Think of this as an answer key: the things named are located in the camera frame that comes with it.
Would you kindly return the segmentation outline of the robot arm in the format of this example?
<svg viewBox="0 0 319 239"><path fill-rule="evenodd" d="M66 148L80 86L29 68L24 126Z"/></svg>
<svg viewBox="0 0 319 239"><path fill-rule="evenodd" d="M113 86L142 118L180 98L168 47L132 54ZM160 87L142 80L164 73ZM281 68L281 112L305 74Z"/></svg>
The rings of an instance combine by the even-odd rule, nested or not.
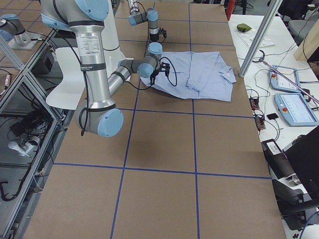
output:
<svg viewBox="0 0 319 239"><path fill-rule="evenodd" d="M128 21L131 26L147 22L150 42L158 42L161 35L163 40L167 38L167 31L159 27L159 15L154 8L145 9L142 3L137 0L128 0L127 2L130 13Z"/></svg>
<svg viewBox="0 0 319 239"><path fill-rule="evenodd" d="M117 68L107 74L102 32L107 18L113 18L109 0L42 0L45 25L75 33L78 61L84 77L87 98L77 107L76 123L82 132L113 137L122 128L124 116L116 108L113 94L132 75L154 80L161 66L162 45L152 40L142 60L115 56Z"/></svg>

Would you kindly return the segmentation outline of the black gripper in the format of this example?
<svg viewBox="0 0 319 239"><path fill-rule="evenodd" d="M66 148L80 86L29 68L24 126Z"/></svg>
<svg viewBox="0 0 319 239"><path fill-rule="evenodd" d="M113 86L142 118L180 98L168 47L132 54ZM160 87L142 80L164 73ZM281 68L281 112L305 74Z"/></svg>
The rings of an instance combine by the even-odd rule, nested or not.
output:
<svg viewBox="0 0 319 239"><path fill-rule="evenodd" d="M161 35L160 32L155 33L155 34L149 33L150 42L158 42L160 39L160 35Z"/></svg>
<svg viewBox="0 0 319 239"><path fill-rule="evenodd" d="M153 73L150 76L150 85L154 85L155 84L156 76L160 72L164 72L164 63L160 63L159 66L156 66L155 70L153 71Z"/></svg>

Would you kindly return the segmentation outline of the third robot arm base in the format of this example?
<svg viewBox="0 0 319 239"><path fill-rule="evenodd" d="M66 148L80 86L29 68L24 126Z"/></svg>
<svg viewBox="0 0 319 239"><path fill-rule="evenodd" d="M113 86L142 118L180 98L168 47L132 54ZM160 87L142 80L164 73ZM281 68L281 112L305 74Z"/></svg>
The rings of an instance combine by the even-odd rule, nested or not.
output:
<svg viewBox="0 0 319 239"><path fill-rule="evenodd" d="M30 50L41 41L39 33L27 32L18 16L7 13L0 16L0 36L15 50Z"/></svg>

